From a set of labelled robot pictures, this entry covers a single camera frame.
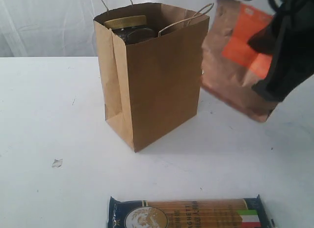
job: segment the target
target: logo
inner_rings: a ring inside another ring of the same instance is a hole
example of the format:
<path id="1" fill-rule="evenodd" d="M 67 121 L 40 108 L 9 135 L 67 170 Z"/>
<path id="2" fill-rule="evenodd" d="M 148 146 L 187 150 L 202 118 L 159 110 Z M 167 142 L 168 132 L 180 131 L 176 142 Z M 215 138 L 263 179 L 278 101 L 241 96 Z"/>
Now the logo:
<path id="1" fill-rule="evenodd" d="M 141 207 L 129 213 L 125 220 L 126 228 L 167 228 L 168 218 L 158 208 Z"/>

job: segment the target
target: glass jar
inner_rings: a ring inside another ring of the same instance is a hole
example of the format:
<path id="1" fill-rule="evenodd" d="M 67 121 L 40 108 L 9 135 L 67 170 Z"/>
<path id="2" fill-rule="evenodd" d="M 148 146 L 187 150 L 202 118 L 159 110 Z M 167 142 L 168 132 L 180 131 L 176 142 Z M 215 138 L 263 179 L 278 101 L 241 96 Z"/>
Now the glass jar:
<path id="1" fill-rule="evenodd" d="M 126 45 L 140 43 L 157 37 L 157 32 L 147 25 L 145 15 L 106 21 L 104 26 L 119 36 Z"/>

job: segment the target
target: white table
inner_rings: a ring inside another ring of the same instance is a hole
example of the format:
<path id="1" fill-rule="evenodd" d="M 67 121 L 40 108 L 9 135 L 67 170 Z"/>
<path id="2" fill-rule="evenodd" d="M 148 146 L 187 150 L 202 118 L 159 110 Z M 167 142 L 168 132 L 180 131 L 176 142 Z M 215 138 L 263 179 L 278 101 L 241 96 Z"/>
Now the white table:
<path id="1" fill-rule="evenodd" d="M 313 91 L 266 124 L 202 92 L 197 117 L 134 154 L 104 121 L 96 57 L 0 58 L 0 227 L 104 228 L 110 196 L 257 194 L 278 227 L 313 227 Z"/>

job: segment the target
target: pasta package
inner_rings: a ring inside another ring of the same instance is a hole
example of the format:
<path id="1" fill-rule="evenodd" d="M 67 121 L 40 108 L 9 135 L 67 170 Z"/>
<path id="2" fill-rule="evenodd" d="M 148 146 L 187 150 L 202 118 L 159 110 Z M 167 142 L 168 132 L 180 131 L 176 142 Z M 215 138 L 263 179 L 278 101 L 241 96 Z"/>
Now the pasta package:
<path id="1" fill-rule="evenodd" d="M 111 198 L 107 228 L 272 228 L 261 198 L 128 201 Z"/>

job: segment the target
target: gold jar lid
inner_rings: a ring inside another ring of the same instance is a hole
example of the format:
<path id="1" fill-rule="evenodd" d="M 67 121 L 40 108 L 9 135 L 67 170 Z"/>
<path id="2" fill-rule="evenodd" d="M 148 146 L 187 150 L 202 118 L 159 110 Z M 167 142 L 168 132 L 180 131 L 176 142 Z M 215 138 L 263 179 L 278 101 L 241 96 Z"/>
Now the gold jar lid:
<path id="1" fill-rule="evenodd" d="M 141 16 L 132 16 L 125 18 L 118 18 L 104 22 L 104 25 L 112 30 L 130 28 L 136 26 L 147 25 L 147 19 L 145 15 Z"/>

